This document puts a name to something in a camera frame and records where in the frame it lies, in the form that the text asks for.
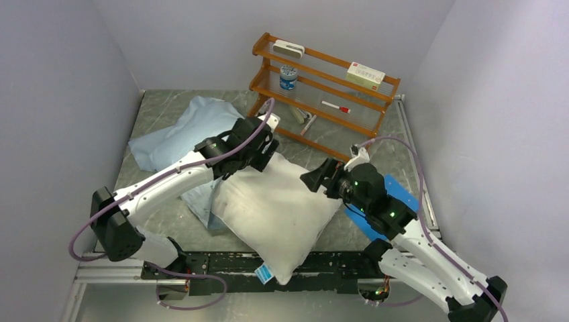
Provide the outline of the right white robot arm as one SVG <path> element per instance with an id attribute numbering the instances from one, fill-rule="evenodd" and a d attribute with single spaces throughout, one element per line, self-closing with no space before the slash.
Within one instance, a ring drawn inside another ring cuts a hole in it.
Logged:
<path id="1" fill-rule="evenodd" d="M 300 176 L 316 193 L 343 201 L 361 212 L 380 238 L 364 250 L 364 273 L 393 277 L 435 303 L 449 321 L 507 320 L 507 283 L 479 272 L 424 229 L 416 211 L 388 193 L 384 176 L 369 162 L 355 166 L 328 158 Z"/>

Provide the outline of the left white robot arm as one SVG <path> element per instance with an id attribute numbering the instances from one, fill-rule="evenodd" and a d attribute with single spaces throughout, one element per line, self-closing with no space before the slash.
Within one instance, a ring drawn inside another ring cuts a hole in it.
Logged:
<path id="1" fill-rule="evenodd" d="M 147 179 L 114 193 L 101 188 L 93 193 L 91 229 L 112 262 L 143 260 L 158 266 L 167 278 L 188 271 L 187 255 L 171 237 L 142 228 L 144 218 L 166 201 L 239 170 L 252 167 L 261 172 L 279 142 L 274 131 L 276 115 L 239 118 L 234 126 L 204 139 L 179 161 Z"/>

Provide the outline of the white pillow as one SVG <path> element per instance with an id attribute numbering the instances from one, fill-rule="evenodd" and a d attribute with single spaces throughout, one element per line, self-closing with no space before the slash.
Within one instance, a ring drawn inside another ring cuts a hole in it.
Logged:
<path id="1" fill-rule="evenodd" d="M 300 176 L 307 169 L 275 153 L 263 172 L 247 167 L 221 181 L 212 213 L 263 259 L 286 285 L 306 260 L 341 202 L 322 189 L 311 192 Z"/>

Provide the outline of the light blue pillowcase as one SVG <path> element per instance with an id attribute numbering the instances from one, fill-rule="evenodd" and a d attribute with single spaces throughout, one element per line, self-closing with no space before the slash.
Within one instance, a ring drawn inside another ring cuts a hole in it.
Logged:
<path id="1" fill-rule="evenodd" d="M 197 96 L 173 126 L 132 139 L 128 146 L 140 170 L 159 172 L 179 161 L 204 139 L 231 129 L 236 120 L 242 117 L 231 103 Z M 219 183 L 217 179 L 180 196 L 209 231 L 227 228 L 211 209 L 213 194 Z"/>

